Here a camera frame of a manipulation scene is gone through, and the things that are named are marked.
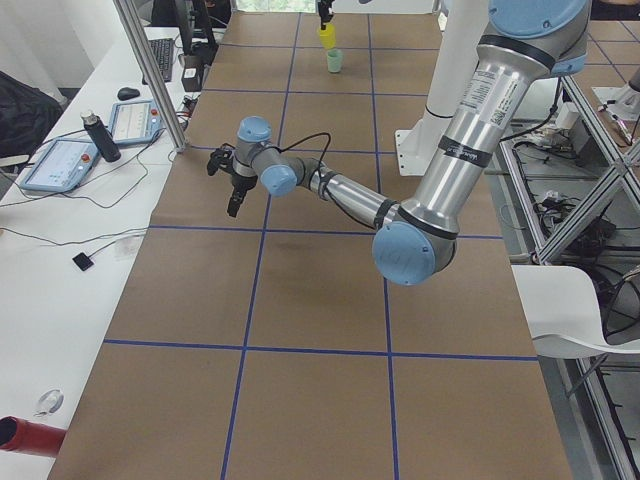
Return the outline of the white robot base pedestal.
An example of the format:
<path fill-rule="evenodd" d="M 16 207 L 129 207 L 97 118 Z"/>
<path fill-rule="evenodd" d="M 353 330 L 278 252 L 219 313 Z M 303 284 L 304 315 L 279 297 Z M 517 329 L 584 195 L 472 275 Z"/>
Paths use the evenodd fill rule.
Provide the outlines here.
<path fill-rule="evenodd" d="M 425 173 L 476 68 L 476 46 L 487 23 L 486 1 L 439 3 L 438 24 L 443 28 L 443 35 L 424 114 L 412 129 L 395 132 L 398 168 L 402 176 Z"/>

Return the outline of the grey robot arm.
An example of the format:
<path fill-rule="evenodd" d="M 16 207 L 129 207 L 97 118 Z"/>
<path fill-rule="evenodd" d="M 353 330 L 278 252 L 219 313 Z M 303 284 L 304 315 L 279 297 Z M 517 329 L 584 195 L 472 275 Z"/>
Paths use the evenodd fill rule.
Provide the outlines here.
<path fill-rule="evenodd" d="M 331 170 L 322 159 L 290 157 L 269 123 L 243 119 L 234 149 L 213 155 L 209 171 L 232 179 L 227 211 L 264 186 L 274 197 L 306 188 L 375 230 L 379 272 L 416 285 L 453 260 L 458 216 L 530 86 L 579 72 L 586 60 L 587 1 L 451 1 L 424 116 L 402 134 L 422 179 L 415 193 L 389 199 Z"/>

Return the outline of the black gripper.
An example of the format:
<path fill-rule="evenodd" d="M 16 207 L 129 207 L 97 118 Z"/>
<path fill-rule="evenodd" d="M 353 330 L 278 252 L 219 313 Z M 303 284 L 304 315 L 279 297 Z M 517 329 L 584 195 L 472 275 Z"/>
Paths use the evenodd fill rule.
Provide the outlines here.
<path fill-rule="evenodd" d="M 333 0 L 317 0 L 317 12 L 320 17 L 320 30 L 325 31 L 333 19 Z"/>
<path fill-rule="evenodd" d="M 257 176 L 244 176 L 238 173 L 231 175 L 233 191 L 227 206 L 229 216 L 237 216 L 247 193 L 256 187 Z"/>

